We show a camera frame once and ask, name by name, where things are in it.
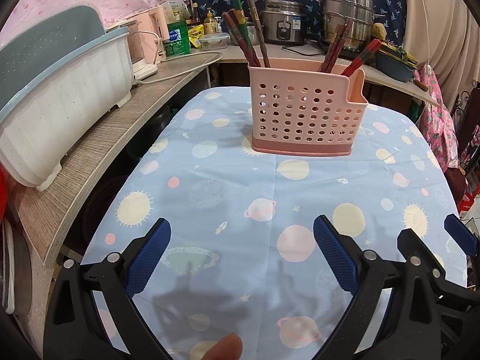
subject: beige curtain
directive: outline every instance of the beige curtain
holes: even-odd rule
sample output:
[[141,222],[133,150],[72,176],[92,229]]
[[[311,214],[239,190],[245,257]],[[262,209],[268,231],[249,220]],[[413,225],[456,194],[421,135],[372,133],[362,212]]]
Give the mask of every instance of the beige curtain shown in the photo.
[[470,92],[480,80],[480,28],[463,0],[406,0],[403,47],[423,64],[428,62],[451,109],[457,93]]

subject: tablecloth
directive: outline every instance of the tablecloth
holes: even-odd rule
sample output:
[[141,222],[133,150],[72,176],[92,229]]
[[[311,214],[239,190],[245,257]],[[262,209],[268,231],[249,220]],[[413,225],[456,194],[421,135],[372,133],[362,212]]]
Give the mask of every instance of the tablecloth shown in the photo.
[[[169,221],[170,244],[133,300],[174,359],[200,360],[231,332],[243,359],[310,359],[351,299],[314,241],[321,214],[384,259],[404,261],[397,235],[411,227],[447,279],[465,285],[465,255],[443,229],[455,203],[404,115],[368,105],[345,157],[261,154],[251,133],[249,88],[195,96],[129,176],[83,259],[123,251],[157,218]],[[95,299],[112,344],[125,350]],[[387,300],[384,290],[360,347],[372,343]]]

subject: perforated plastic basket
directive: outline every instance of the perforated plastic basket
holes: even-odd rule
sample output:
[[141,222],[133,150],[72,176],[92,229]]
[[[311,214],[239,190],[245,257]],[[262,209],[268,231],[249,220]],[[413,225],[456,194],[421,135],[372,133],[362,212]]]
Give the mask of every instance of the perforated plastic basket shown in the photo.
[[271,58],[251,67],[252,148],[282,155],[349,155],[368,104],[365,73],[345,66],[319,73],[322,62]]

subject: metal screw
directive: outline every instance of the metal screw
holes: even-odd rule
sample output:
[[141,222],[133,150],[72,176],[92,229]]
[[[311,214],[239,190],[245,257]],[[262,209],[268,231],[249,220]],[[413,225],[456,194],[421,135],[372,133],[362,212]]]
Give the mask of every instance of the metal screw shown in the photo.
[[373,261],[377,258],[377,254],[372,250],[366,250],[363,252],[363,255],[367,260]]
[[107,257],[106,260],[109,263],[116,263],[120,258],[120,255],[118,253],[110,253]]
[[74,261],[73,261],[72,259],[68,259],[67,261],[65,261],[65,262],[63,263],[63,266],[64,266],[65,268],[67,268],[67,269],[68,269],[68,268],[72,268],[73,265],[74,265]]
[[419,266],[422,263],[422,261],[417,256],[410,257],[410,262],[415,266]]

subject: green chopstick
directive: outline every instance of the green chopstick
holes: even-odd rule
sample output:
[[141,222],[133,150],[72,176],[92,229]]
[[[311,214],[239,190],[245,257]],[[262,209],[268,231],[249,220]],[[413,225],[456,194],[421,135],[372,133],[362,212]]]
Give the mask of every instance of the green chopstick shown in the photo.
[[235,8],[235,15],[238,20],[238,29],[240,30],[243,40],[247,44],[248,50],[251,51],[251,42],[248,36],[247,24],[245,20],[245,14],[242,9],[242,2],[240,0],[232,0],[233,7]]

